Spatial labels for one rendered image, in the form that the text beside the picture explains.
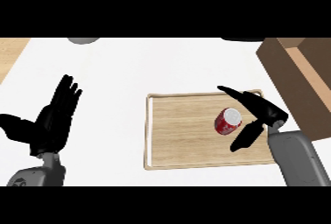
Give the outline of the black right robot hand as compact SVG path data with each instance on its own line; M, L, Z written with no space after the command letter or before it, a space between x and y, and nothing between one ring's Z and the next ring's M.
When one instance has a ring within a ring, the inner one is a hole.
M231 152L238 151L241 148L249 148L257 137L262 135L266 124L274 127L275 124L284 126L288 114L259 95L244 91L243 93L229 87L217 87L247 108L256 117L256 120L249 123L231 145Z

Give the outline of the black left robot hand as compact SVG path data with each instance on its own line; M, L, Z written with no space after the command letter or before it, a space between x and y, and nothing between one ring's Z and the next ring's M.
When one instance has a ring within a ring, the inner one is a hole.
M18 116L0 114L0 128L8 138L30 144L30 155L59 153L68 141L73 115L83 90L73 82L74 78L64 75L56 86L51 103L43 107L34 122Z

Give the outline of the red can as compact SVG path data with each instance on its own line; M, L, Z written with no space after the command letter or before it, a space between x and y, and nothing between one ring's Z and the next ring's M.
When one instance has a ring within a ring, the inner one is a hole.
M243 116L235 108L226 108L215 119L215 130L222 135L229 135L243 124Z

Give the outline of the brown cardboard box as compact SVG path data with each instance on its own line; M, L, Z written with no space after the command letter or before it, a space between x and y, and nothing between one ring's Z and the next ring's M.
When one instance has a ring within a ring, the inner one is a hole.
M266 38L257 57L300 130L331 137L331 38Z

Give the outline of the pale wooden tray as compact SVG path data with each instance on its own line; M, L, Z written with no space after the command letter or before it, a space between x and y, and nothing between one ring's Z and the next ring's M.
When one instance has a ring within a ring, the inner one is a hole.
M148 170L265 165L275 161L266 134L250 148L231 151L237 134L223 136L215 129L216 117L226 108L240 111L243 124L256 119L223 92L148 95L144 153Z

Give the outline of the black object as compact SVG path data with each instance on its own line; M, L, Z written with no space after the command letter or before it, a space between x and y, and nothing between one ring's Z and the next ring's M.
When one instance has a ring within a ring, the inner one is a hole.
M228 41L240 41L240 42L263 42L265 38L222 38Z

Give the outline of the pale wooden board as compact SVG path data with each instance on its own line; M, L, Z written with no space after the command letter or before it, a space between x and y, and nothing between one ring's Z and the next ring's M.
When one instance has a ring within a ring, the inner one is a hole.
M30 38L0 38L0 84L27 47Z

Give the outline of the grey round object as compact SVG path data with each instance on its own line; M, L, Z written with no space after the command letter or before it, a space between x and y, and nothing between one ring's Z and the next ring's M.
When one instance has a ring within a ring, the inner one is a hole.
M68 38L70 42L77 45L86 45L99 40L99 38Z

